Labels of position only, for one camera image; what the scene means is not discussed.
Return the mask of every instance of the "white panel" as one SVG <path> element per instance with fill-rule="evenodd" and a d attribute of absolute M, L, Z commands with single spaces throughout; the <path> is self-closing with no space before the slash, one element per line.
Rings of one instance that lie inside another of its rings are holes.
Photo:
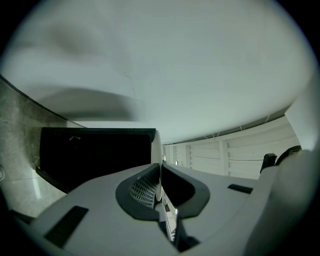
<path fill-rule="evenodd" d="M 176 144 L 176 155 L 179 163 L 184 164 L 189 148 L 190 168 L 193 170 L 258 179 L 265 154 L 274 153 L 279 157 L 297 145 L 299 141 L 294 130 L 286 117 L 281 117 L 241 132 Z"/>
<path fill-rule="evenodd" d="M 262 163 L 263 160 L 229 160 L 229 172 L 259 177 Z"/>
<path fill-rule="evenodd" d="M 226 140 L 219 141 L 219 151 L 220 151 L 220 164 L 223 174 L 229 176 L 229 156 L 228 156 L 228 144 Z"/>
<path fill-rule="evenodd" d="M 191 169 L 211 174 L 223 175 L 220 159 L 191 156 Z"/>
<path fill-rule="evenodd" d="M 162 160 L 165 160 L 165 155 L 166 155 L 166 147 L 162 145 Z"/>
<path fill-rule="evenodd" d="M 155 131 L 153 142 L 151 143 L 151 163 L 162 164 L 162 146 L 159 131 Z"/>
<path fill-rule="evenodd" d="M 235 148 L 235 147 L 260 145 L 263 143 L 283 140 L 283 139 L 294 137 L 294 136 L 295 136 L 294 130 L 292 129 L 290 124 L 287 123 L 286 125 L 273 128 L 265 132 L 259 132 L 256 134 L 250 134 L 250 135 L 239 137 L 239 138 L 228 139 L 228 147 Z"/>
<path fill-rule="evenodd" d="M 203 158 L 220 158 L 219 143 L 191 144 L 190 155 Z"/>
<path fill-rule="evenodd" d="M 177 161 L 177 147 L 176 146 L 172 146 L 171 151 L 170 151 L 170 160 L 171 160 L 171 164 L 176 164 Z"/>
<path fill-rule="evenodd" d="M 191 167 L 191 157 L 190 157 L 190 145 L 185 145 L 185 166 L 187 168 Z"/>
<path fill-rule="evenodd" d="M 320 81 L 316 72 L 308 87 L 285 112 L 304 150 L 320 147 Z"/>
<path fill-rule="evenodd" d="M 181 145 L 181 146 L 176 146 L 175 147 L 175 156 L 176 160 L 178 161 L 179 166 L 186 167 L 187 162 L 186 162 L 186 146 Z"/>
<path fill-rule="evenodd" d="M 299 145 L 296 136 L 279 139 L 267 143 L 250 146 L 238 146 L 228 149 L 229 159 L 231 160 L 263 160 L 264 155 L 274 153 L 278 157 L 288 148 Z"/>
<path fill-rule="evenodd" d="M 164 154 L 165 154 L 165 160 L 166 160 L 167 163 L 171 163 L 171 157 L 170 157 L 171 154 L 170 154 L 170 151 L 171 151 L 172 147 L 170 147 L 170 146 L 165 146 L 164 148 L 165 148 L 165 152 L 164 152 Z"/>

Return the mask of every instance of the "marble wall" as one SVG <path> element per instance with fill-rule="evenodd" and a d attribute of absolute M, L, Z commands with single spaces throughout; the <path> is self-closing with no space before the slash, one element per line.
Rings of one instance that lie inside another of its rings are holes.
<path fill-rule="evenodd" d="M 9 209 L 37 217 L 65 193 L 36 173 L 42 127 L 81 127 L 47 111 L 0 76 L 0 187 Z"/>

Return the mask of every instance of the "vent grille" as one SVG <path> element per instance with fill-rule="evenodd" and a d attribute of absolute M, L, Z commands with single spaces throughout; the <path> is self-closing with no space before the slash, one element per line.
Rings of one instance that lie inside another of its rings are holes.
<path fill-rule="evenodd" d="M 130 195 L 146 207 L 154 208 L 155 194 L 159 184 L 159 170 L 153 170 L 140 177 L 131 187 Z"/>

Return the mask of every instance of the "white surface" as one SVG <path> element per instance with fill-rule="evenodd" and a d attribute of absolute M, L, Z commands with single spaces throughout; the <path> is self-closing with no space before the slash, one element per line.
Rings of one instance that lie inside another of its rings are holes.
<path fill-rule="evenodd" d="M 256 180 L 265 154 L 274 153 L 280 157 L 288 148 L 297 145 L 297 136 L 284 116 L 216 138 L 166 145 L 164 154 L 171 164 L 178 161 L 179 166 L 197 171 Z"/>
<path fill-rule="evenodd" d="M 265 169 L 234 218 L 185 255 L 268 255 L 309 206 L 319 184 L 318 166 L 319 152 L 304 151 Z"/>
<path fill-rule="evenodd" d="M 237 203 L 238 211 L 234 212 L 232 218 L 228 219 L 225 223 L 219 223 L 220 229 L 215 229 L 212 232 L 212 236 L 206 241 L 201 243 L 201 246 L 195 246 L 193 249 L 188 250 L 185 255 L 223 255 L 223 256 L 241 256 L 244 254 L 246 244 L 249 240 L 249 236 L 257 224 L 266 202 L 269 198 L 271 186 L 277 174 L 277 167 L 270 167 L 268 170 L 262 172 L 259 180 L 256 181 L 254 189 L 250 196 L 242 203 Z M 211 208 L 211 211 L 222 212 L 220 208 Z M 208 220 L 215 220 L 210 216 L 206 216 Z M 192 232 L 201 233 L 202 230 L 208 229 L 208 226 L 197 227 L 194 225 Z"/>
<path fill-rule="evenodd" d="M 308 87 L 285 112 L 303 150 L 312 151 L 320 140 L 319 115 L 320 79 L 319 73 L 316 72 Z"/>
<path fill-rule="evenodd" d="M 183 220 L 183 226 L 188 236 L 192 236 L 200 242 L 208 239 L 231 221 L 250 196 L 249 194 L 229 189 L 228 186 L 237 184 L 255 188 L 257 184 L 257 181 L 254 179 L 214 175 L 172 164 L 171 166 L 201 181 L 210 191 L 210 199 L 202 212 L 197 217 Z"/>
<path fill-rule="evenodd" d="M 155 131 L 153 142 L 151 143 L 151 163 L 162 164 L 162 146 L 159 131 Z"/>
<path fill-rule="evenodd" d="M 166 213 L 165 206 L 162 203 L 159 203 L 155 206 L 154 209 L 159 212 L 159 222 L 165 222 L 167 238 L 170 241 L 172 241 L 173 238 L 171 235 L 170 220 L 169 220 L 168 215 Z"/>
<path fill-rule="evenodd" d="M 159 183 L 157 186 L 156 186 L 156 190 L 155 190 L 155 199 L 157 201 L 160 201 L 161 198 L 162 198 L 162 193 L 163 193 L 163 188 L 161 186 L 161 183 Z"/>
<path fill-rule="evenodd" d="M 5 177 L 6 177 L 6 173 L 0 166 L 0 181 L 2 181 Z"/>
<path fill-rule="evenodd" d="M 175 255 L 156 221 L 132 218 L 119 206 L 116 188 L 124 179 L 151 164 L 91 179 L 45 210 L 31 227 L 46 234 L 73 206 L 89 211 L 67 241 L 64 249 L 88 255 Z"/>
<path fill-rule="evenodd" d="M 143 121 L 79 123 L 157 128 L 166 143 L 287 107 L 315 66 L 300 30 L 272 1 L 51 0 L 23 24 L 0 72 L 44 106 L 75 88 L 141 100 Z"/>
<path fill-rule="evenodd" d="M 164 198 L 165 198 L 165 203 L 168 205 L 169 210 L 170 210 L 170 212 L 171 212 L 171 215 L 172 215 L 173 219 L 176 220 L 176 219 L 177 219 L 176 208 L 175 208 L 174 205 L 171 203 L 170 198 L 167 196 L 167 194 L 166 194 L 166 193 L 164 193 L 164 194 L 165 194 L 165 196 L 164 196 Z"/>
<path fill-rule="evenodd" d="M 65 193 L 41 177 L 2 180 L 0 186 L 10 210 L 13 209 L 35 218 L 47 207 L 65 196 Z"/>
<path fill-rule="evenodd" d="M 167 217 L 167 219 L 168 219 L 170 232 L 172 232 L 172 231 L 174 231 L 175 228 L 177 227 L 176 216 L 174 216 L 174 215 L 171 213 L 171 211 L 167 211 L 167 212 L 166 212 L 166 217 Z"/>

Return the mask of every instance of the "white wall panel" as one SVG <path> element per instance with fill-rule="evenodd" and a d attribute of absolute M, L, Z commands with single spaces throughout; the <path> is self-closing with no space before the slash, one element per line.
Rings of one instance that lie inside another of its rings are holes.
<path fill-rule="evenodd" d="M 219 143 L 191 144 L 190 156 L 220 159 Z"/>
<path fill-rule="evenodd" d="M 177 145 L 175 147 L 175 155 L 176 161 L 178 161 L 179 166 L 186 167 L 187 166 L 187 159 L 186 159 L 186 146 L 185 145 Z"/>
<path fill-rule="evenodd" d="M 281 117 L 251 129 L 168 145 L 165 149 L 167 162 L 172 164 L 178 161 L 179 165 L 197 171 L 258 179 L 265 154 L 274 153 L 279 157 L 297 145 L 299 141 L 294 130 L 286 117 Z"/>
<path fill-rule="evenodd" d="M 190 159 L 191 169 L 206 172 L 206 173 L 211 173 L 211 174 L 223 175 L 220 159 L 204 158 L 204 157 L 198 157 L 198 156 L 191 156 L 190 158 L 191 158 Z"/>

